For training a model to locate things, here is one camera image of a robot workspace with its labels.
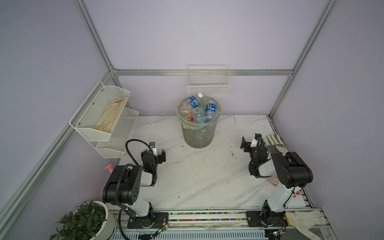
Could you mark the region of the blue label bottle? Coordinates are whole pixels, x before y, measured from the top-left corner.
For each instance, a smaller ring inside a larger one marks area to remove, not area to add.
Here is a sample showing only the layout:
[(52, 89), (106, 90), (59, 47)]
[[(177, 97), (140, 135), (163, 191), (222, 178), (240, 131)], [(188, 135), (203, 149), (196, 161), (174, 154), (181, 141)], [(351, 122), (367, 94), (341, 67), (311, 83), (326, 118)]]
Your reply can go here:
[(204, 124), (207, 120), (205, 110), (201, 106), (197, 106), (193, 109), (193, 119), (197, 124)]
[(214, 118), (216, 117), (216, 110), (217, 110), (217, 105), (215, 103), (208, 103), (206, 105), (207, 123), (214, 120)]
[(201, 101), (202, 98), (203, 98), (203, 94), (202, 93), (197, 93), (196, 95), (190, 96), (190, 98), (188, 99), (188, 103), (193, 108), (196, 108), (196, 107), (199, 106), (200, 101)]

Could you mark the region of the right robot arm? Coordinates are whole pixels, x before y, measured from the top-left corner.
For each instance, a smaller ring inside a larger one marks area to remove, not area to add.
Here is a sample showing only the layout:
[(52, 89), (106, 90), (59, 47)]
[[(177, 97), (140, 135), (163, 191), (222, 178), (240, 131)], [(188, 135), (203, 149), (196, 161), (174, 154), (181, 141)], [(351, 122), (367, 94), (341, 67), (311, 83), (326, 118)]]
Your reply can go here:
[(263, 137), (255, 134), (252, 141), (242, 138), (240, 149), (249, 153), (249, 173), (255, 178), (278, 178), (276, 189), (265, 200), (258, 217), (247, 213), (256, 226), (271, 227), (284, 221), (285, 210), (290, 199), (308, 183), (313, 173), (296, 152), (289, 152), (279, 135)]

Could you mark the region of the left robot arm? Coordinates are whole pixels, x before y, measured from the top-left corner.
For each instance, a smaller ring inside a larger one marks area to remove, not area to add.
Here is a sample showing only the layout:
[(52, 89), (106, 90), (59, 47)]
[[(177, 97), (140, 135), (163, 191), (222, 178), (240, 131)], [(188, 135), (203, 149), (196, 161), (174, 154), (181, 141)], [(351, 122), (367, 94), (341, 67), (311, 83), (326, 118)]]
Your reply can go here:
[(140, 197), (141, 187), (153, 187), (158, 179), (158, 165), (166, 161), (164, 150), (159, 154), (156, 143), (145, 143), (142, 140), (131, 139), (125, 144), (128, 151), (128, 144), (131, 142), (143, 143), (147, 150), (141, 153), (142, 165), (137, 161), (134, 164), (108, 165), (105, 167), (111, 173), (102, 193), (103, 202), (118, 206), (127, 215), (135, 220), (151, 222), (154, 217), (154, 208), (151, 203)]

